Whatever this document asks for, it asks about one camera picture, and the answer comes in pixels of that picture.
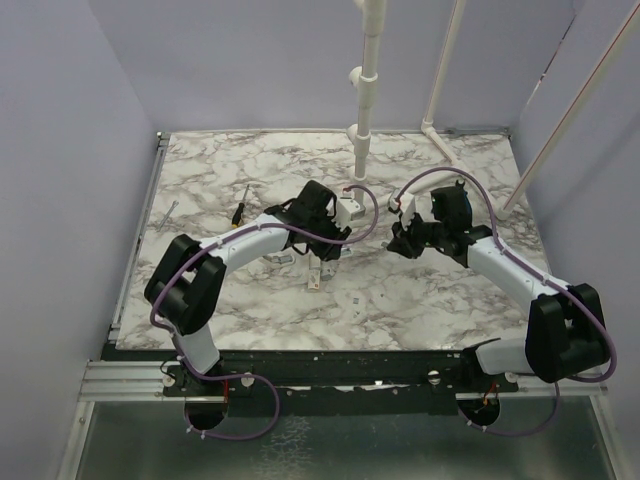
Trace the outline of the white staple box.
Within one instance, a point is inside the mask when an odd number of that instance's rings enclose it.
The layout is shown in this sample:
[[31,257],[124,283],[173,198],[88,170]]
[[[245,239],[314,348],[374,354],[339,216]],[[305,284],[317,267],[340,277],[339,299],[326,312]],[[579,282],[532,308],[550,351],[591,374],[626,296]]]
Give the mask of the white staple box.
[[322,261],[313,255],[308,257],[307,288],[309,290],[319,290],[322,275]]

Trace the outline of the white stapler base piece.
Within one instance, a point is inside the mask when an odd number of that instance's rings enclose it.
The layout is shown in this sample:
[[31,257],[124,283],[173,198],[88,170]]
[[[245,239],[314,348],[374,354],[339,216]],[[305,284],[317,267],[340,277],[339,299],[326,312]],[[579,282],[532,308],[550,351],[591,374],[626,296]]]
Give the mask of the white stapler base piece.
[[265,255],[262,257],[262,260],[267,264],[272,265],[274,268],[280,268],[295,263],[295,258],[291,254]]

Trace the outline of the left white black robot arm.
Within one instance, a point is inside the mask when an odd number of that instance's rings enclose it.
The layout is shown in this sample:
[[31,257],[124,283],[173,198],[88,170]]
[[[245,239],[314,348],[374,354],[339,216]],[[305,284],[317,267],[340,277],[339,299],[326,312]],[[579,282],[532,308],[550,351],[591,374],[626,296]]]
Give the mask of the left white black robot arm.
[[225,278],[298,244],[305,246],[303,255],[339,259],[341,243],[351,233],[351,216],[358,210],[355,200],[340,198],[311,180],[297,197],[267,208],[244,226],[201,241],[186,234],[171,241],[145,286],[144,298],[168,322],[177,351],[190,364],[186,382],[195,392],[210,394],[220,385],[216,364],[221,356],[208,322]]

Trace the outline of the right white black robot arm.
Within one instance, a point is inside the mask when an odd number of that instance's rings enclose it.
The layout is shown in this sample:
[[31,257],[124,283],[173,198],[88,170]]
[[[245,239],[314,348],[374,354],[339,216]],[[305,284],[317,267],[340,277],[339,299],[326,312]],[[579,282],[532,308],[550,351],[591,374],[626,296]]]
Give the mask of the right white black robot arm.
[[467,389],[481,391],[496,375],[507,372],[554,383],[611,360],[593,287],[547,276],[502,243],[491,227],[474,224],[463,184],[434,190],[431,206],[433,218],[426,221],[412,194],[390,200],[389,209],[398,219],[388,251],[417,259],[425,249],[434,249],[488,279],[528,317],[524,338],[489,340],[468,348],[471,359],[459,367]]

